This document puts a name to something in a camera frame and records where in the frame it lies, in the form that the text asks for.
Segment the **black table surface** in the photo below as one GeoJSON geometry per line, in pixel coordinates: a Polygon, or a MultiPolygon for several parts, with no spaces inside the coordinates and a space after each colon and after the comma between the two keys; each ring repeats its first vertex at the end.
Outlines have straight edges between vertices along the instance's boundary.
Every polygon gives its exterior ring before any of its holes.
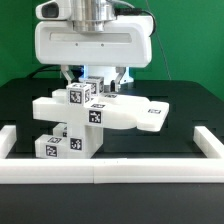
{"type": "MultiPolygon", "coordinates": [[[[32,100],[64,88],[61,79],[14,79],[0,88],[0,128],[16,124],[8,158],[34,158],[34,141],[53,122],[32,118],[32,100]]],[[[158,133],[104,131],[94,158],[205,158],[193,142],[206,126],[224,140],[224,103],[187,81],[136,81],[121,94],[170,104],[158,133]]],[[[223,184],[0,185],[0,223],[224,223],[223,184]]]]}

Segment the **white foam block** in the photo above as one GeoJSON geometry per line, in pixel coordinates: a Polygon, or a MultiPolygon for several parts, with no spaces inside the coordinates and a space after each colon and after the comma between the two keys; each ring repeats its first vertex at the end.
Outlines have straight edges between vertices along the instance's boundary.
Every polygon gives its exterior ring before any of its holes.
{"type": "Polygon", "coordinates": [[[36,157],[45,159],[67,159],[67,138],[42,135],[35,141],[36,157]]]}
{"type": "Polygon", "coordinates": [[[224,159],[224,145],[206,127],[195,127],[193,140],[208,158],[224,159]]]}
{"type": "Polygon", "coordinates": [[[58,89],[52,92],[52,98],[56,99],[60,103],[67,103],[67,90],[58,89]]]}
{"type": "Polygon", "coordinates": [[[0,159],[5,159],[16,142],[16,126],[6,125],[0,131],[0,159]]]}
{"type": "Polygon", "coordinates": [[[137,118],[137,128],[144,131],[159,131],[169,112],[169,104],[152,101],[137,118]]]}

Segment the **green wall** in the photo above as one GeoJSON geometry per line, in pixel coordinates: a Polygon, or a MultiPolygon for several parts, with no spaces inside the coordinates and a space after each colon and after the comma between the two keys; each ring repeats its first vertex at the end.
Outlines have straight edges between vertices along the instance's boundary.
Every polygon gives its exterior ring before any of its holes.
{"type": "MultiPolygon", "coordinates": [[[[24,77],[40,64],[34,52],[35,7],[43,0],[0,3],[0,85],[24,77]]],[[[129,0],[146,8],[145,0],[129,0]]],[[[224,1],[149,0],[173,80],[198,82],[224,99],[224,1]]],[[[133,69],[136,79],[168,79],[158,41],[153,59],[133,69]]]]}

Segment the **white foam barrier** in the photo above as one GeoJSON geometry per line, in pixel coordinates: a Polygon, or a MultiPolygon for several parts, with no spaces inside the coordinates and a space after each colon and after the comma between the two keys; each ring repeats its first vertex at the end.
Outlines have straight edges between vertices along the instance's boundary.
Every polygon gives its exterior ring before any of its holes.
{"type": "Polygon", "coordinates": [[[195,127],[193,140],[208,158],[224,159],[224,145],[206,127],[195,127]]]}
{"type": "Polygon", "coordinates": [[[16,142],[16,126],[5,125],[0,131],[0,159],[5,159],[16,142]]]}

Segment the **white border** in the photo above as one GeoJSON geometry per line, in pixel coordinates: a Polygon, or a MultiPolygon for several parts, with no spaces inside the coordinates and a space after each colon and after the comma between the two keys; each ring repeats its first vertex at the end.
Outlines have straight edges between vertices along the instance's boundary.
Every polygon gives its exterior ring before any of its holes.
{"type": "Polygon", "coordinates": [[[194,141],[210,158],[3,159],[0,183],[224,183],[222,143],[205,127],[195,128],[194,141]]]}

